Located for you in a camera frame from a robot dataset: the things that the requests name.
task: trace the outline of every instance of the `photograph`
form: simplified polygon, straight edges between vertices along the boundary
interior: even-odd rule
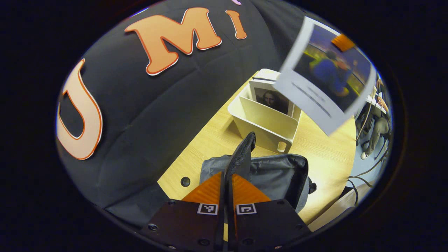
[[[345,111],[365,88],[370,62],[357,48],[341,52],[332,43],[336,37],[331,31],[314,25],[294,71],[312,82]]]
[[[294,104],[278,92],[273,85],[274,82],[268,80],[252,79],[249,81],[252,100],[292,116]]]
[[[274,85],[327,135],[365,104],[377,75],[356,45],[342,52],[332,43],[339,35],[305,17]]]
[[[284,95],[280,94],[280,92],[262,88],[254,88],[254,89],[256,100],[258,103],[261,103],[277,111],[280,111],[285,115],[288,114],[289,100]]]

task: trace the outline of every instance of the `person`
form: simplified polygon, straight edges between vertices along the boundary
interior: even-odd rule
[[[353,61],[353,68],[358,65]],[[337,60],[336,53],[327,51],[325,57],[310,62],[311,73],[321,82],[325,83],[337,96],[349,94],[346,88],[347,80],[353,73],[344,62]]]
[[[277,94],[277,92],[270,91],[270,90],[266,91],[263,94],[261,103],[265,106],[268,106],[269,108],[275,109],[284,114],[288,113],[288,109],[285,109],[284,106],[282,106],[281,101],[280,101],[280,96]]]
[[[389,107],[387,106],[387,90],[384,87],[383,82],[378,79],[377,83],[377,91],[376,94],[382,93],[381,96],[378,95],[377,102],[378,104],[386,111],[384,113],[379,108],[372,106],[370,109],[369,116],[366,121],[366,125],[370,124],[371,120],[373,119],[375,121],[375,125],[373,127],[372,136],[369,139],[369,146],[367,149],[361,153],[361,159],[366,159],[372,152],[375,150],[375,146],[378,143],[379,137],[381,134],[389,133],[391,130],[391,117],[389,114]],[[361,129],[363,120],[358,120],[356,123],[356,128],[358,130]]]

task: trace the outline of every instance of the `gray fabric bag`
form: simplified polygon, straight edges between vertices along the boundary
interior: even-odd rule
[[[224,155],[205,160],[199,183],[224,171],[230,158],[230,155]],[[308,177],[308,161],[296,154],[252,158],[245,178],[271,200],[287,200],[297,213],[305,206],[308,194],[316,190],[316,183]]]

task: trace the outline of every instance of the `pants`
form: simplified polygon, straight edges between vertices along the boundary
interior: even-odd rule
[[[378,143],[379,135],[386,134],[389,131],[388,121],[381,117],[378,120],[375,120],[375,126],[373,126],[372,136],[369,140],[369,147],[366,150],[366,154],[370,155],[373,150],[375,150],[375,146]]]

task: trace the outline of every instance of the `wooden table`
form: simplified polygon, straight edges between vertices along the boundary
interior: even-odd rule
[[[227,107],[248,83],[219,109],[158,180],[169,198],[180,200],[186,196],[199,185],[204,160],[231,155],[242,141]],[[317,184],[317,190],[308,196],[305,207],[299,213],[307,225],[325,212],[345,188],[355,157],[355,134],[353,117],[328,137],[302,111],[289,153],[302,155],[308,160],[308,176]],[[258,157],[276,153],[257,146],[251,155]],[[181,185],[183,177],[190,178],[188,187]]]

